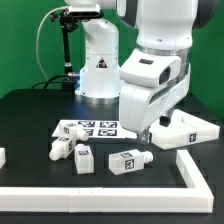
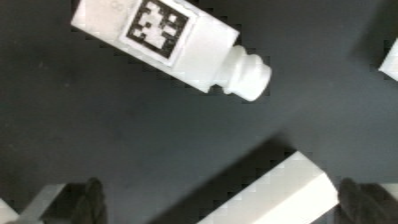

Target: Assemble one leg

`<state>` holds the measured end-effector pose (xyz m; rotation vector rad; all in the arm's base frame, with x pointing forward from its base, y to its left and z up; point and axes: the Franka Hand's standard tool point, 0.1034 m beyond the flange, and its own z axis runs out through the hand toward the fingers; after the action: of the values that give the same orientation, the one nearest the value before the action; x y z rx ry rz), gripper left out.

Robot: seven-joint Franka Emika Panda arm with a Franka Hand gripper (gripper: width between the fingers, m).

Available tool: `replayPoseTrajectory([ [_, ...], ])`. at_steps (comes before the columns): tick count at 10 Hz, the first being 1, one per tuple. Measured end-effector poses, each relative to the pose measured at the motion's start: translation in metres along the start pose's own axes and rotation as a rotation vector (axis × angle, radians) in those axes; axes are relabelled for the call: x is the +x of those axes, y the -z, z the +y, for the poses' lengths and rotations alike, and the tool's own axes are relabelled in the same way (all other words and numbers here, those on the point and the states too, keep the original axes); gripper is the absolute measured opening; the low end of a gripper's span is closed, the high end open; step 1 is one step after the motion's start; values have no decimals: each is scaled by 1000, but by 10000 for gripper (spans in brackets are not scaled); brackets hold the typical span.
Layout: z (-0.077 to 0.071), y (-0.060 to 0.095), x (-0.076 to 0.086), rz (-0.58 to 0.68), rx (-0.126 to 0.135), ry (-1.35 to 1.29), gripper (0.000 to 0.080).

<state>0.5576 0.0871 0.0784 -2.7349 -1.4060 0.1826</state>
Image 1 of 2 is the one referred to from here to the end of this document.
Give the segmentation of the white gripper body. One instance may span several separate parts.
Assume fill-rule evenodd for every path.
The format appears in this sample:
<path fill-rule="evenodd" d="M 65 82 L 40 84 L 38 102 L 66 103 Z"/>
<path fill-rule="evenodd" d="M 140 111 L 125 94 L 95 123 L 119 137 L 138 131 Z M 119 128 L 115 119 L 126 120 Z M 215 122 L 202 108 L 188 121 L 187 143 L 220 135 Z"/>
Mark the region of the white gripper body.
<path fill-rule="evenodd" d="M 186 96 L 190 71 L 188 49 L 135 49 L 120 69 L 121 126 L 134 133 L 149 128 Z"/>

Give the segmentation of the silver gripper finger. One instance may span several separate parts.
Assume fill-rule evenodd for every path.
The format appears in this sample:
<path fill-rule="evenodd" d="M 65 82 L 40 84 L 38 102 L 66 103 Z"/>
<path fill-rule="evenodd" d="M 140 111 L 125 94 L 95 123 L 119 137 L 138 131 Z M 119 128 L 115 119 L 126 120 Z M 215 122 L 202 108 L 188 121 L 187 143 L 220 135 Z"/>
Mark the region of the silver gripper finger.
<path fill-rule="evenodd" d="M 139 141 L 141 144 L 149 144 L 151 141 L 151 133 L 149 131 L 143 131 L 139 135 Z"/>
<path fill-rule="evenodd" d="M 167 111 L 165 114 L 163 114 L 161 117 L 160 117 L 160 124 L 162 126 L 169 126 L 170 123 L 171 123 L 171 117 L 172 117 L 172 114 L 173 114 L 173 111 L 172 110 L 169 110 Z"/>

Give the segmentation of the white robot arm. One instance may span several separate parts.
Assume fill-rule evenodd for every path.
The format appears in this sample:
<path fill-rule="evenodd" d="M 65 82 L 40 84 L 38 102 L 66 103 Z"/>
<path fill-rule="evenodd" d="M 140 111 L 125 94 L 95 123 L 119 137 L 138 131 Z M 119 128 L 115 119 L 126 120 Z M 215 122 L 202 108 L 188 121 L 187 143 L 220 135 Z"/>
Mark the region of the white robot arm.
<path fill-rule="evenodd" d="M 68 15 L 82 21 L 86 62 L 77 94 L 94 102 L 119 100 L 121 126 L 147 144 L 149 128 L 170 123 L 173 107 L 189 89 L 192 31 L 204 27 L 221 0 L 64 0 Z M 118 30 L 103 18 L 114 9 L 138 30 L 136 47 L 118 64 Z"/>

